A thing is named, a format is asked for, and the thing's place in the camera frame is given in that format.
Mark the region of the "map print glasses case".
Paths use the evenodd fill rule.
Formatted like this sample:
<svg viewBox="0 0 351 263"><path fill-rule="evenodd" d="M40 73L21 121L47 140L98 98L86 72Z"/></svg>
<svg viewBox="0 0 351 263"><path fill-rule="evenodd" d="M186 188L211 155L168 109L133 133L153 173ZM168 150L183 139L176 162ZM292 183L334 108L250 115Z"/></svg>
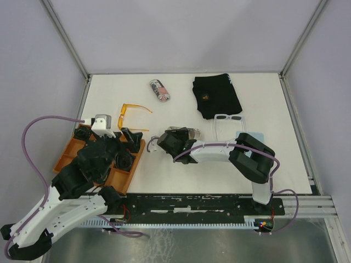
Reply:
<svg viewBox="0 0 351 263"><path fill-rule="evenodd" d="M188 132L189 139L195 139L195 140L201 139L201 132L199 129L196 129L196 128L169 126L167 130L186 130Z"/></svg>

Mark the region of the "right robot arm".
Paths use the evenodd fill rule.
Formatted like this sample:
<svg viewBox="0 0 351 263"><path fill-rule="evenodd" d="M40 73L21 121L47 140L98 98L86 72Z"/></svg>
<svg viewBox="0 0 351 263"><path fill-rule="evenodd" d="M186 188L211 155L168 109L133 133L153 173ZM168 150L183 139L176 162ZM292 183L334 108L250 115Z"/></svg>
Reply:
<svg viewBox="0 0 351 263"><path fill-rule="evenodd" d="M182 164L202 162L231 163L252 183L252 209L265 214L271 209L273 195L272 176L280 166L275 152L248 133L240 133L236 139L206 142L187 139L183 131L168 130L157 139L157 145L174 162Z"/></svg>

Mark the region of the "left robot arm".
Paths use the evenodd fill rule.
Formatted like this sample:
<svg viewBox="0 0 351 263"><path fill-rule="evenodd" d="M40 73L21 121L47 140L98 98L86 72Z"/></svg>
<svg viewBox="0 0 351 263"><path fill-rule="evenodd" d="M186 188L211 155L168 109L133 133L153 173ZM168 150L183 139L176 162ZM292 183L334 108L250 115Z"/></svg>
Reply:
<svg viewBox="0 0 351 263"><path fill-rule="evenodd" d="M126 191L105 181L113 171L133 174L145 146L143 134L122 128L113 137L98 136L86 125L76 130L71 142L82 144L76 156L61 167L42 199L22 220L1 227L9 259L37 259L85 220L121 209Z"/></svg>

